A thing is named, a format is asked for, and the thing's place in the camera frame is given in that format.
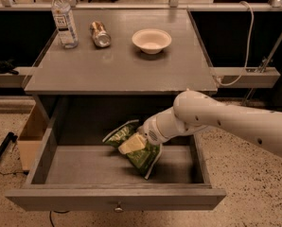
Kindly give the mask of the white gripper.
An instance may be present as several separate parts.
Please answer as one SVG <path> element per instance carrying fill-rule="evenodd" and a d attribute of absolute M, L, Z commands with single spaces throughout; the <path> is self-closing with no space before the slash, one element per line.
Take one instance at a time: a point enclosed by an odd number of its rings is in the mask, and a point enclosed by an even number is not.
<path fill-rule="evenodd" d="M 137 132 L 133 134 L 128 140 L 118 147 L 119 152 L 121 154 L 128 154 L 143 149 L 147 140 L 152 145 L 165 143 L 168 140 L 165 136 L 166 125 L 166 116 L 154 115 L 149 117 L 143 125 L 137 129 L 139 133 Z"/>

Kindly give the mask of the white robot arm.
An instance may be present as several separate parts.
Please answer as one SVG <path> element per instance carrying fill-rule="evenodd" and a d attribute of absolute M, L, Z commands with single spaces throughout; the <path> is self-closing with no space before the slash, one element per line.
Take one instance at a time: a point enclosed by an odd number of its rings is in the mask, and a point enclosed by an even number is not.
<path fill-rule="evenodd" d="M 282 113 L 229 105 L 200 92 L 177 95 L 173 106 L 148 118 L 137 131 L 151 144 L 192 135 L 204 127 L 222 129 L 282 158 Z"/>

